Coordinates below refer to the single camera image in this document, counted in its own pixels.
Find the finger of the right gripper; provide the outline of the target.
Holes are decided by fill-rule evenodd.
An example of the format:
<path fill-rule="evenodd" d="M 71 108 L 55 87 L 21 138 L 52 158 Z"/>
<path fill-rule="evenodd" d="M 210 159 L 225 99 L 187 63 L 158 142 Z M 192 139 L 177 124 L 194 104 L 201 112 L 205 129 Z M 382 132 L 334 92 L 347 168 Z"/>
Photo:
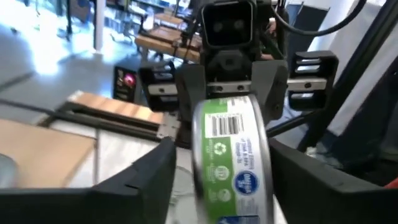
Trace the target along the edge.
<path fill-rule="evenodd" d="M 183 64 L 175 72 L 179 102 L 180 128 L 176 143 L 190 146 L 193 111 L 206 98 L 205 68 L 199 64 Z"/>
<path fill-rule="evenodd" d="M 285 60 L 261 60 L 252 63 L 251 91 L 259 103 L 264 124 L 282 116 L 287 79 Z"/>

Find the background wooden table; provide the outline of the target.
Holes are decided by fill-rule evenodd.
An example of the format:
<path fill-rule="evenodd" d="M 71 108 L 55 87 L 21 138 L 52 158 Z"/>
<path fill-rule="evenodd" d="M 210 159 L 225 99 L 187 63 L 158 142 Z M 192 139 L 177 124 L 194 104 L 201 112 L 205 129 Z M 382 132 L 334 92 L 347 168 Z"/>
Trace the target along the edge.
<path fill-rule="evenodd" d="M 166 13 L 154 15 L 153 28 L 140 32 L 134 43 L 142 49 L 142 59 L 147 59 L 149 50 L 158 54 L 168 54 L 183 60 L 198 62 L 201 49 L 201 37 L 194 34 L 192 40 L 186 37 L 183 19 Z"/>

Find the wooden shelf black metal legs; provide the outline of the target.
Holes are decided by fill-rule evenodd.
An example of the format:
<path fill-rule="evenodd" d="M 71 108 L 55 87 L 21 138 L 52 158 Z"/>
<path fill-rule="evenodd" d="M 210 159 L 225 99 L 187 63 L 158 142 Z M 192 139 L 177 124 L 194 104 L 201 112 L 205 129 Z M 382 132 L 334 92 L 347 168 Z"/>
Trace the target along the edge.
<path fill-rule="evenodd" d="M 0 119 L 0 154 L 16 161 L 17 187 L 66 187 L 94 145 L 90 137 Z"/>

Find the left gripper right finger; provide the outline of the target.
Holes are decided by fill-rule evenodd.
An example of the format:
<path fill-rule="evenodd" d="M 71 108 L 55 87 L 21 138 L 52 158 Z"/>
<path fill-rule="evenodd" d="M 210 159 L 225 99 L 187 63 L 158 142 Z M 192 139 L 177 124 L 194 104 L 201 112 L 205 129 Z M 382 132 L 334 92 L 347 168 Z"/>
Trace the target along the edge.
<path fill-rule="evenodd" d="M 398 224 L 386 189 L 269 140 L 274 192 L 288 224 Z"/>

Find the black box pink light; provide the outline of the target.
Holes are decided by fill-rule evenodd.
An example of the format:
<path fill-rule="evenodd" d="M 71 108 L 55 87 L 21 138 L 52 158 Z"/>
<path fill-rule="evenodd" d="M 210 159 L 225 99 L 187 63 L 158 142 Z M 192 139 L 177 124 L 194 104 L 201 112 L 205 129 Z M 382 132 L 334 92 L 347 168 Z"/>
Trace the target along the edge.
<path fill-rule="evenodd" d="M 134 102 L 137 86 L 136 71 L 115 66 L 113 80 L 113 98 L 126 102 Z"/>

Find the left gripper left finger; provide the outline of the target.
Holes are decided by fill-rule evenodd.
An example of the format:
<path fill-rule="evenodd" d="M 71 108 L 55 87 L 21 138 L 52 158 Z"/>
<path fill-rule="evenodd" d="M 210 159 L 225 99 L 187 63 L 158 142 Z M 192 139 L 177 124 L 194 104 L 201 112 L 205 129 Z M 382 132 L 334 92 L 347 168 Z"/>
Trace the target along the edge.
<path fill-rule="evenodd" d="M 177 151 L 171 138 L 87 188 L 0 190 L 0 224 L 165 224 Z"/>

